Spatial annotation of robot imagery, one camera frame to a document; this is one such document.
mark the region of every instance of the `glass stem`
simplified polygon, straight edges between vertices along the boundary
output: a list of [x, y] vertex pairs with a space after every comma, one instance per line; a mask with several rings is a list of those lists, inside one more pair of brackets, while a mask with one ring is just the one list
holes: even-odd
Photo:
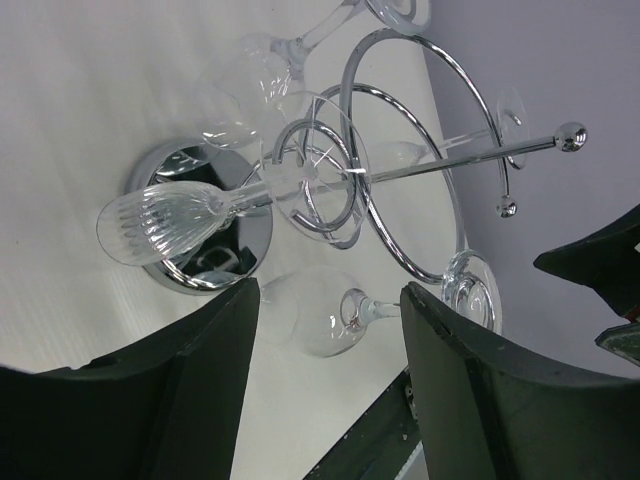
[[269, 189], [264, 181], [250, 183], [227, 193], [229, 194], [227, 202], [229, 202], [230, 216], [259, 205], [271, 203]]
[[466, 143], [472, 142], [473, 140], [478, 140], [480, 138], [488, 137], [490, 135], [489, 129], [478, 130], [473, 133], [466, 133], [464, 135], [458, 135], [457, 137], [452, 137], [444, 140], [440, 145], [438, 145], [438, 149], [440, 150], [448, 150], [449, 148], [459, 147], [460, 145], [464, 145]]
[[272, 48], [289, 60], [292, 66], [292, 75], [302, 75], [304, 62], [312, 50], [343, 23], [358, 15], [365, 8], [363, 0], [343, 0], [338, 8], [309, 32], [293, 40], [274, 41]]
[[397, 303], [378, 302], [367, 297], [360, 304], [360, 308], [360, 324], [363, 327], [383, 318], [400, 317], [400, 305]]

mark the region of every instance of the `metal ring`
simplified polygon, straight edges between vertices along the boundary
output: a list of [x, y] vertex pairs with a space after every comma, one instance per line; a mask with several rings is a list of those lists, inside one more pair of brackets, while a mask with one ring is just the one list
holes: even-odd
[[[440, 47], [429, 42], [423, 37], [420, 37], [420, 36], [408, 37], [390, 29], [378, 30], [376, 32], [373, 32], [367, 35], [364, 39], [360, 41], [360, 43], [356, 46], [356, 48], [351, 53], [351, 56], [349, 57], [349, 60], [343, 72], [342, 82], [340, 84], [340, 102], [339, 102], [340, 109], [346, 114], [348, 119], [352, 119], [352, 116], [353, 116], [353, 102], [352, 102], [353, 90], [355, 86], [354, 85], [355, 76], [356, 76], [358, 66], [360, 65], [360, 61], [364, 57], [364, 54], [373, 45], [383, 40], [390, 40], [390, 39], [408, 40], [410, 42], [417, 43], [418, 45], [422, 46], [424, 49], [435, 53], [439, 58], [444, 60], [447, 63], [447, 65], [453, 68], [454, 71], [458, 74], [458, 76], [460, 76], [460, 78], [465, 82], [465, 84], [467, 85], [471, 93], [474, 95], [481, 110], [483, 111], [485, 115], [485, 119], [489, 126], [489, 129], [491, 131], [491, 137], [494, 144], [496, 146], [502, 145], [500, 136], [498, 135], [498, 129], [493, 120], [493, 117], [491, 116], [491, 113], [489, 112], [489, 109], [486, 106], [484, 99], [478, 92], [478, 89], [475, 87], [475, 84], [473, 84], [469, 76], [462, 69], [462, 67], [460, 67], [460, 65], [453, 59], [453, 57], [451, 57]], [[355, 142], [353, 141], [354, 139], [352, 136], [353, 134], [352, 134], [350, 125], [347, 123], [345, 119], [342, 119], [341, 125], [342, 125], [343, 137], [347, 142], [349, 151], [351, 152], [352, 155], [357, 154], [357, 147]], [[428, 135], [428, 133], [426, 133], [425, 137], [423, 138], [425, 138], [425, 141], [433, 151], [434, 155], [438, 159], [442, 159], [443, 158], [442, 154], [440, 153], [439, 149], [437, 148], [437, 146], [435, 145], [431, 137]], [[503, 192], [505, 195], [508, 196], [509, 178], [508, 178], [508, 173], [506, 169], [506, 160], [502, 159], [499, 165], [500, 165], [500, 176], [502, 180]], [[449, 171], [445, 171], [443, 173], [445, 175], [445, 180], [447, 181], [447, 186], [449, 187], [451, 198], [454, 204], [453, 206], [454, 206], [454, 212], [456, 216], [456, 225], [457, 225], [456, 250], [460, 251], [465, 246], [462, 217], [459, 212], [459, 205], [457, 202], [457, 197], [455, 195], [455, 190], [453, 189], [451, 174]], [[365, 197], [364, 199], [365, 201], [368, 202], [368, 205], [369, 205], [370, 223], [373, 226], [376, 233], [378, 234], [378, 236], [380, 237], [380, 239], [382, 240], [382, 242], [384, 243], [389, 253], [395, 258], [398, 264], [402, 268], [404, 268], [407, 272], [409, 272], [411, 275], [413, 275], [415, 278], [417, 278], [418, 280], [424, 283], [431, 284], [431, 285], [437, 285], [442, 283], [442, 275], [435, 275], [421, 268], [417, 263], [411, 260], [411, 258], [402, 250], [402, 248], [400, 248], [398, 243], [395, 241], [393, 236], [390, 234], [390, 232], [386, 228], [386, 225], [382, 220], [377, 207], [375, 206], [373, 198], [371, 197], [370, 189], [368, 188], [367, 185], [361, 185], [361, 187], [362, 187], [362, 195]]]
[[[296, 120], [291, 122], [287, 127], [280, 133], [278, 139], [276, 140], [275, 146], [273, 148], [272, 154], [272, 162], [282, 163], [282, 157], [286, 151], [287, 142], [291, 139], [293, 135], [295, 135], [300, 130], [316, 130], [324, 135], [326, 135], [339, 149], [340, 153], [344, 157], [345, 162], [351, 164], [353, 159], [349, 154], [349, 150], [347, 149], [347, 145], [344, 140], [340, 137], [338, 132], [329, 127], [326, 123], [321, 122], [320, 120], [309, 120], [307, 118], [303, 118], [300, 120]], [[336, 217], [336, 219], [330, 222], [315, 222], [310, 219], [308, 216], [303, 215], [298, 210], [294, 210], [293, 214], [290, 217], [295, 220], [300, 226], [306, 228], [315, 233], [320, 234], [328, 234], [335, 232], [340, 227], [344, 226], [345, 223], [351, 218], [353, 213], [353, 207], [356, 201], [355, 189], [357, 185], [357, 177], [348, 177], [349, 182], [347, 184], [347, 202], [345, 203], [344, 209], [342, 212]]]

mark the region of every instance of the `clear glass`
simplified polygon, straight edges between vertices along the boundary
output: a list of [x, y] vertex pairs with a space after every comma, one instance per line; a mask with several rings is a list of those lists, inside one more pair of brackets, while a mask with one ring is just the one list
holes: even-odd
[[263, 184], [225, 192], [203, 182], [161, 183], [109, 203], [98, 216], [96, 232], [102, 249], [117, 262], [149, 265], [189, 252], [235, 209], [266, 195]]
[[305, 89], [307, 57], [340, 25], [369, 5], [389, 27], [401, 31], [419, 11], [428, 11], [428, 4], [426, 0], [343, 0], [326, 19], [300, 37], [282, 39], [267, 33], [243, 36], [215, 55], [202, 72], [193, 98], [196, 129], [206, 142], [218, 148], [235, 149], [253, 143], [260, 135], [259, 119], [269, 103]]
[[[307, 118], [298, 108], [318, 100], [327, 103], [326, 123], [313, 114]], [[366, 151], [357, 130], [335, 104], [309, 92], [274, 103], [265, 121], [273, 135], [271, 143], [266, 138], [262, 142], [269, 152], [261, 158], [262, 181], [243, 182], [230, 191], [202, 182], [168, 181], [120, 197], [98, 217], [98, 239], [105, 252], [125, 265], [156, 263], [192, 251], [228, 227], [235, 215], [270, 203], [315, 240], [333, 243], [350, 238], [368, 209], [358, 189], [370, 185]], [[357, 160], [330, 127], [341, 121], [352, 127]], [[291, 125], [301, 128], [289, 130], [287, 136]], [[304, 143], [303, 134], [309, 134]]]
[[389, 28], [419, 35], [429, 26], [431, 2], [426, 0], [367, 0], [370, 10]]
[[444, 273], [441, 300], [475, 323], [502, 335], [502, 302], [498, 282], [478, 252], [456, 254]]
[[[460, 315], [502, 334], [495, 277], [477, 252], [465, 250], [451, 259], [442, 301]], [[354, 347], [372, 322], [398, 317], [398, 304], [373, 300], [351, 275], [317, 265], [280, 277], [262, 289], [258, 336], [327, 358]]]
[[[366, 318], [358, 315], [367, 297], [360, 295], [357, 287], [352, 276], [321, 265], [268, 283], [262, 289], [259, 338], [288, 342], [314, 357], [332, 357], [349, 350], [364, 336], [376, 315], [375, 307], [367, 309]], [[378, 313], [378, 318], [388, 314], [397, 317], [399, 307]]]
[[[319, 102], [322, 109], [316, 108]], [[341, 122], [352, 126], [335, 103], [300, 92], [273, 102], [261, 129], [262, 178], [275, 206], [294, 228], [326, 243], [351, 238], [369, 207], [358, 194], [371, 186], [367, 151], [354, 128], [358, 157], [352, 158], [339, 133]], [[303, 178], [295, 192], [275, 182], [289, 172]]]
[[[496, 105], [496, 116], [500, 135], [505, 145], [513, 145], [531, 139], [527, 112], [524, 109], [522, 98], [515, 88], [508, 88], [500, 92]], [[528, 156], [528, 153], [524, 153], [509, 157], [509, 162], [521, 169], [527, 164]]]
[[[505, 89], [500, 92], [496, 104], [496, 120], [498, 131], [505, 145], [512, 145], [525, 140], [530, 140], [529, 123], [522, 99], [515, 88]], [[447, 150], [467, 145], [475, 140], [489, 137], [489, 129], [448, 138], [437, 145], [441, 153]], [[431, 148], [424, 144], [412, 142], [392, 141], [374, 145], [370, 154], [370, 166], [372, 173], [384, 172], [392, 165], [394, 168], [417, 165], [423, 161], [435, 160]], [[512, 158], [512, 163], [517, 168], [524, 168], [528, 154], [517, 155]]]

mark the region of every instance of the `wine glass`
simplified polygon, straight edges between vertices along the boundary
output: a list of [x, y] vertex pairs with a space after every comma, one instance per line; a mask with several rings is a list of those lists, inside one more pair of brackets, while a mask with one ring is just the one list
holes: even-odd
[[304, 64], [340, 25], [369, 8], [389, 27], [418, 34], [430, 17], [426, 0], [343, 0], [322, 22], [294, 39], [267, 33], [241, 37], [205, 67], [194, 89], [195, 126], [218, 148], [241, 148], [258, 139], [256, 119], [271, 101], [305, 89]]
[[[104, 251], [125, 265], [156, 263], [193, 250], [229, 226], [235, 215], [271, 203], [311, 238], [331, 243], [351, 237], [368, 208], [357, 194], [358, 188], [370, 186], [366, 150], [355, 128], [357, 158], [329, 124], [315, 115], [299, 118], [289, 108], [319, 99], [329, 102], [325, 120], [351, 125], [337, 105], [314, 93], [298, 92], [275, 102], [264, 119], [265, 131], [273, 135], [262, 138], [262, 181], [230, 191], [204, 182], [165, 182], [117, 198], [98, 216]], [[298, 135], [309, 132], [303, 148]], [[305, 213], [303, 196], [315, 205], [313, 216]]]
[[[356, 345], [374, 321], [400, 317], [396, 303], [368, 297], [351, 275], [318, 265], [285, 275], [262, 290], [258, 335], [327, 358]], [[441, 300], [499, 335], [502, 306], [496, 279], [480, 254], [464, 250], [447, 267]]]

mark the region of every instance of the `glass base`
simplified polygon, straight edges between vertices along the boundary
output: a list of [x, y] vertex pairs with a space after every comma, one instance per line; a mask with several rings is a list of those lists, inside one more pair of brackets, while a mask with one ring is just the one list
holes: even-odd
[[[207, 182], [231, 190], [253, 167], [238, 153], [219, 150], [197, 139], [166, 143], [134, 167], [125, 193], [179, 180]], [[205, 242], [175, 258], [143, 267], [171, 290], [210, 295], [251, 275], [264, 260], [273, 231], [271, 207], [235, 217]]]
[[463, 317], [502, 334], [502, 304], [496, 278], [473, 250], [456, 254], [444, 273], [441, 300]]

